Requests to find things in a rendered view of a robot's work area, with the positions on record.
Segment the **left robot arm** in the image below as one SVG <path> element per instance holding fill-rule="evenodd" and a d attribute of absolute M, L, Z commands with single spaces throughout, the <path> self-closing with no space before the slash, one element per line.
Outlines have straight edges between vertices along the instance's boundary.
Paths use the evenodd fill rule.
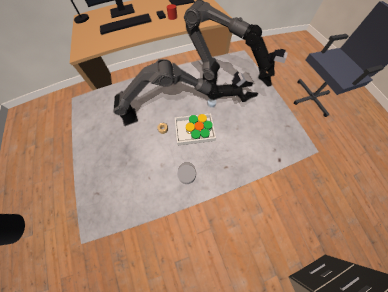
<path fill-rule="evenodd" d="M 220 64 L 216 61 L 215 58 L 212 58 L 206 42 L 202 36 L 202 33 L 199 29 L 199 25 L 202 22 L 212 20 L 228 27 L 229 32 L 233 33 L 234 35 L 240 38 L 243 37 L 242 39 L 244 39 L 246 41 L 245 43 L 250 46 L 256 60 L 262 59 L 268 54 L 265 42 L 261 37 L 262 29 L 258 25 L 250 25 L 249 23 L 243 21 L 243 18 L 241 17 L 231 18 L 216 8 L 212 7 L 208 2 L 204 2 L 203 0 L 196 0 L 195 3 L 186 10 L 183 18 L 185 20 L 186 30 L 203 62 L 203 79 L 206 79 L 207 82 L 217 83 L 217 72 L 220 69 Z M 269 53 L 268 59 L 269 61 L 274 60 L 277 62 L 285 63 L 287 54 L 288 52 L 286 52 L 285 49 L 275 49 L 274 52 Z"/>

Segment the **yellow cylinder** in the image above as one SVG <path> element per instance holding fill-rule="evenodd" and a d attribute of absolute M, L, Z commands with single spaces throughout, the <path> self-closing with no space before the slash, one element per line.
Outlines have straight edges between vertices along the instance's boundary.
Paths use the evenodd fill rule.
<path fill-rule="evenodd" d="M 186 132 L 187 132 L 188 134 L 191 134 L 191 132 L 192 132 L 193 130 L 195 130 L 195 126 L 194 126 L 193 123 L 188 123 L 188 124 L 186 124 Z"/>
<path fill-rule="evenodd" d="M 206 120 L 207 120 L 206 115 L 200 114 L 200 115 L 198 116 L 198 122 L 202 122 L 203 125 L 204 125 L 204 122 L 205 122 Z"/>

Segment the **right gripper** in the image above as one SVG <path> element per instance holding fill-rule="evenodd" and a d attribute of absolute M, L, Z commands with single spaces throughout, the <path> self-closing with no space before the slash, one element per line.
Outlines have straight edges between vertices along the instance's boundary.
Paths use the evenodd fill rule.
<path fill-rule="evenodd" d="M 257 97 L 257 92 L 249 92 L 247 91 L 245 94 L 243 93 L 243 87 L 251 87 L 253 85 L 253 82 L 246 81 L 242 85 L 240 85 L 238 88 L 233 88 L 232 84 L 230 84 L 232 87 L 232 95 L 231 96 L 238 96 L 242 102 L 246 102 L 246 100 L 249 100 L 253 97 Z M 250 96 L 251 95 L 251 96 Z M 244 98 L 245 96 L 245 98 Z M 248 97 L 249 96 L 249 97 Z"/>

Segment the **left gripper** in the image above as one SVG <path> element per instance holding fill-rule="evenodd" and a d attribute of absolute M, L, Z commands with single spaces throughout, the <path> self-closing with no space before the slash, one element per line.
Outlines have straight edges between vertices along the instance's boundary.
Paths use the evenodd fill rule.
<path fill-rule="evenodd" d="M 271 82 L 271 76 L 275 76 L 275 70 L 274 70 L 274 61 L 269 61 L 268 55 L 263 57 L 262 59 L 257 59 L 256 62 L 258 64 L 259 72 L 260 72 L 260 77 L 258 78 L 263 81 L 267 87 L 272 86 Z M 266 73 L 266 71 L 268 73 Z M 264 78 L 265 77 L 265 78 Z"/>

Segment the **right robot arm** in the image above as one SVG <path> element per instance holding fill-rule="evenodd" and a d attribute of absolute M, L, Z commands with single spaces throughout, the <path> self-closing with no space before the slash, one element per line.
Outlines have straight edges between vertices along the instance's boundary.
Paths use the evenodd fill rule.
<path fill-rule="evenodd" d="M 115 95 L 113 112 L 123 119 L 124 126 L 138 122 L 135 108 L 132 108 L 130 103 L 146 85 L 150 82 L 155 85 L 170 86 L 173 83 L 175 85 L 179 81 L 194 86 L 195 90 L 208 95 L 208 98 L 213 100 L 232 95 L 231 85 L 216 85 L 214 82 L 207 83 L 206 79 L 196 79 L 167 59 L 158 59 L 155 63 L 144 67 L 125 91 L 120 91 L 120 93 Z M 236 72 L 232 80 L 232 86 L 233 88 L 238 88 L 237 86 L 242 85 L 245 81 L 244 75 Z"/>

